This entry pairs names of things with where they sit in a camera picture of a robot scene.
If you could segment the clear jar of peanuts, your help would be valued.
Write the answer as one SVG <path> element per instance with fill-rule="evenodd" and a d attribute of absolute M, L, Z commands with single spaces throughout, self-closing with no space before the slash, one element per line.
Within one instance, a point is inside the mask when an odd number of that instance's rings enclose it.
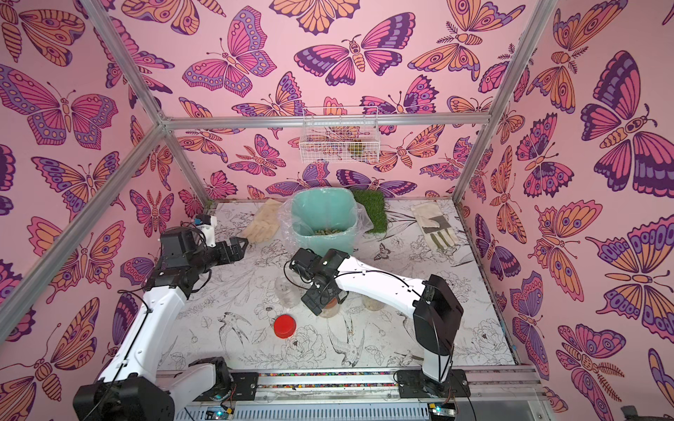
<path fill-rule="evenodd" d="M 291 309 L 301 303 L 302 290 L 285 278 L 277 278 L 274 282 L 274 291 L 280 305 Z"/>

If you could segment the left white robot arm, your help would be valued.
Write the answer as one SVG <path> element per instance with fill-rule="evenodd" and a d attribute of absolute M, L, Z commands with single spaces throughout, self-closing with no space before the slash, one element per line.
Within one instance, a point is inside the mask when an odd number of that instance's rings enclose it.
<path fill-rule="evenodd" d="M 233 394 L 233 377 L 222 357 L 194 361 L 173 381 L 160 384 L 161 349 L 191 295 L 205 287 L 202 276 L 241 261 L 249 242 L 216 241 L 215 228 L 199 221 L 160 237 L 161 255 L 149 275 L 139 315 L 98 380 L 79 388 L 73 400 L 80 420 L 172 420 L 196 398 L 222 401 Z"/>

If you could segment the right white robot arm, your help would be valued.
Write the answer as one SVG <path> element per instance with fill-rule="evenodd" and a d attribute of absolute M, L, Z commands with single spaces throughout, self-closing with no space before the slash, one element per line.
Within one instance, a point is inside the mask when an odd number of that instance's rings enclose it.
<path fill-rule="evenodd" d="M 319 256 L 300 248 L 287 268 L 308 283 L 302 302 L 316 316 L 330 302 L 340 302 L 348 293 L 374 299 L 402 312 L 412 321 L 414 338 L 424 349 L 422 378 L 437 386 L 449 381 L 464 309 L 444 278 L 395 275 L 336 249 Z"/>

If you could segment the red jar lid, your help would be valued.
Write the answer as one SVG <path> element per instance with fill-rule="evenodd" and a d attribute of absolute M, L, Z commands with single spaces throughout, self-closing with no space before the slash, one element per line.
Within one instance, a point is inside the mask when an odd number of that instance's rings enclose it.
<path fill-rule="evenodd" d="M 273 331 L 279 339 L 285 340 L 287 338 L 291 338 L 296 329 L 296 320 L 288 314 L 283 314 L 277 317 L 273 323 Z"/>

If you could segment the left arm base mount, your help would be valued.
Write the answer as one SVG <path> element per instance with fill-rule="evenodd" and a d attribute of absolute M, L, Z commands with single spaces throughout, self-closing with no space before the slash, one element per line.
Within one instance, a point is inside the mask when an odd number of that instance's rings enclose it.
<path fill-rule="evenodd" d="M 254 371 L 233 371 L 222 358 L 193 361 L 188 368 L 212 366 L 216 380 L 210 389 L 197 395 L 194 402 L 221 402 L 223 400 L 253 401 L 256 397 L 259 373 Z"/>

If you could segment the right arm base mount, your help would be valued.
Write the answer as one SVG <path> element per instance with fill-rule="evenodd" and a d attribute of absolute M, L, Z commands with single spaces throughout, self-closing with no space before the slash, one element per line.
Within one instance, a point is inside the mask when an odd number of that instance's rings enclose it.
<path fill-rule="evenodd" d="M 470 397 L 470 385 L 464 370 L 451 370 L 443 382 L 435 382 L 421 370 L 399 370 L 393 375 L 401 398 Z"/>

